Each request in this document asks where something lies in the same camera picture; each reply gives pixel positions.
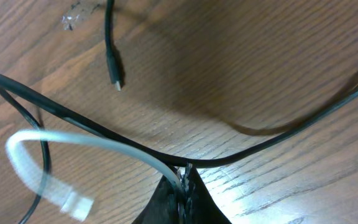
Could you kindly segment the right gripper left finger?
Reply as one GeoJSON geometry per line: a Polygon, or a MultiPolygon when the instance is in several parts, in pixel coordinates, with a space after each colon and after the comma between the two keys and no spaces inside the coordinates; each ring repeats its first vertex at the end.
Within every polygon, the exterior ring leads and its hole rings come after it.
{"type": "Polygon", "coordinates": [[[180,192],[163,176],[146,207],[132,224],[179,224],[180,192]]]}

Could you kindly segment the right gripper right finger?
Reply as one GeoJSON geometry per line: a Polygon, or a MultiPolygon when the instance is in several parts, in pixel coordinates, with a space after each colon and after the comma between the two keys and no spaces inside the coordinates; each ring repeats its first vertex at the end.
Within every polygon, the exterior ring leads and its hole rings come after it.
{"type": "Polygon", "coordinates": [[[231,224],[215,204],[197,169],[187,164],[182,177],[185,191],[184,223],[186,224],[231,224]]]}

